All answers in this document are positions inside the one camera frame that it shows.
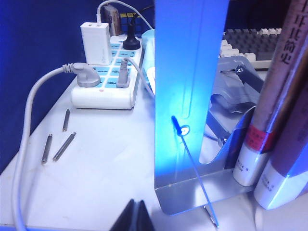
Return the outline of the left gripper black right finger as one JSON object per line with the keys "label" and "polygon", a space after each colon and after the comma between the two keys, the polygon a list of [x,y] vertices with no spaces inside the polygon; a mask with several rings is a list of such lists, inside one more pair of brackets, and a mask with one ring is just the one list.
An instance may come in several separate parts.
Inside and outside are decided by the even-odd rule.
{"label": "left gripper black right finger", "polygon": [[138,207],[137,231],[155,231],[154,225],[143,200],[139,202]]}

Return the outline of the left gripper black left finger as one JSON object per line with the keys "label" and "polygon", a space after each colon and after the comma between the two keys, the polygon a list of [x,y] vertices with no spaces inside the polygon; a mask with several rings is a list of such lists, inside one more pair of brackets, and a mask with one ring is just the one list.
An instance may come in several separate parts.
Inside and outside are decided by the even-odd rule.
{"label": "left gripper black left finger", "polygon": [[137,203],[131,199],[112,226],[112,231],[137,230]]}

